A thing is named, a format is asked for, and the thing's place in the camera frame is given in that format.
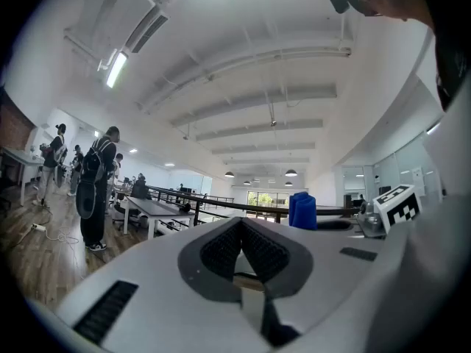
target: sneaker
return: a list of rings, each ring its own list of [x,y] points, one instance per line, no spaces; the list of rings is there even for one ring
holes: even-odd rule
[[[85,247],[87,249],[89,249],[90,251],[103,251],[107,248],[106,244],[101,243],[101,242],[94,243],[94,244],[91,244],[91,245],[85,246]]]

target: ceiling beam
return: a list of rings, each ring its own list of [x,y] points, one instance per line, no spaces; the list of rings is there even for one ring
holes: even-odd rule
[[[273,40],[258,41],[257,57],[260,64],[312,57],[349,58],[352,54],[353,39],[345,39],[341,49],[338,48],[338,43],[339,39],[332,35],[332,32],[295,32],[283,38],[278,46]],[[283,58],[280,56],[280,51],[283,52]],[[244,43],[225,51],[218,51],[217,56],[203,59],[201,67],[206,69],[211,77],[219,77],[227,72],[253,67],[254,64],[255,61]],[[156,80],[155,89],[138,102],[149,112],[154,107],[159,108],[185,93],[187,87],[204,84],[207,82],[208,74],[201,75],[200,67],[197,65],[186,67],[171,75],[172,85],[164,79]]]
[[[290,129],[308,129],[322,128],[324,121],[322,119],[292,121],[288,124],[278,124],[275,128],[269,124],[259,124],[257,126],[245,126],[240,128],[223,129],[222,131],[203,133],[196,136],[196,141],[212,140],[214,138],[228,138],[230,136],[248,135],[251,133],[271,132],[274,129],[278,131],[288,131]]]
[[[305,150],[315,149],[315,143],[293,143],[293,144],[280,144],[280,145],[251,145],[251,146],[237,146],[235,148],[214,149],[214,155],[220,154],[237,154],[237,153],[256,153],[259,151],[280,151],[280,150]]]
[[[286,103],[286,96],[280,94],[279,90],[269,92],[269,98],[272,103]],[[290,90],[288,94],[289,101],[313,100],[313,99],[335,99],[337,98],[337,89],[335,84],[318,85],[313,88],[303,88]],[[232,111],[243,110],[251,107],[263,106],[266,104],[264,95],[244,96],[239,99],[233,99],[233,103],[228,105],[221,101],[211,106],[193,110],[190,114],[179,116],[170,122],[172,126],[184,126],[195,121],[213,116],[231,113]]]
[[[227,165],[264,165],[264,164],[280,164],[280,163],[309,163],[309,158],[266,158],[259,160],[228,160],[224,161]]]

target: black panel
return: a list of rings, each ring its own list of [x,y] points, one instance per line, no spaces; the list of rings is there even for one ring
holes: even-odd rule
[[[369,262],[374,261],[378,255],[376,252],[354,249],[353,247],[344,247],[342,250],[340,250],[340,253]]]
[[[74,330],[99,345],[138,286],[118,281],[77,323]]]

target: black backpack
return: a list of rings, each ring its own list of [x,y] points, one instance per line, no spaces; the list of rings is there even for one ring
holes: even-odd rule
[[[104,141],[100,147],[98,147],[98,142],[96,140],[85,157],[83,157],[80,181],[97,183],[106,174],[103,151],[111,144],[111,141]]]

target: white desk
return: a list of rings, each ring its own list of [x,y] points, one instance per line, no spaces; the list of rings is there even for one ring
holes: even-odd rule
[[[153,239],[155,222],[157,220],[171,221],[173,219],[188,219],[188,225],[190,227],[193,226],[194,213],[192,212],[180,212],[176,208],[169,207],[165,203],[157,202],[154,200],[137,199],[135,197],[129,196],[126,196],[126,199],[127,203],[125,207],[126,212],[124,214],[124,234],[127,234],[127,219],[130,216],[130,205],[131,207],[139,209],[149,218],[149,232],[147,234],[147,239]],[[170,229],[164,226],[158,226],[157,228],[163,234],[168,234],[172,232]]]
[[[26,181],[29,179],[25,179],[26,175],[26,168],[34,167],[37,168],[38,166],[42,166],[44,164],[44,159],[41,157],[36,157],[35,160],[32,157],[21,150],[10,149],[10,148],[2,148],[2,151],[10,158],[13,158],[15,161],[19,162],[21,165],[20,168],[20,177],[18,178],[18,184],[20,184],[21,179],[21,198],[20,198],[20,205],[24,206],[24,185]]]

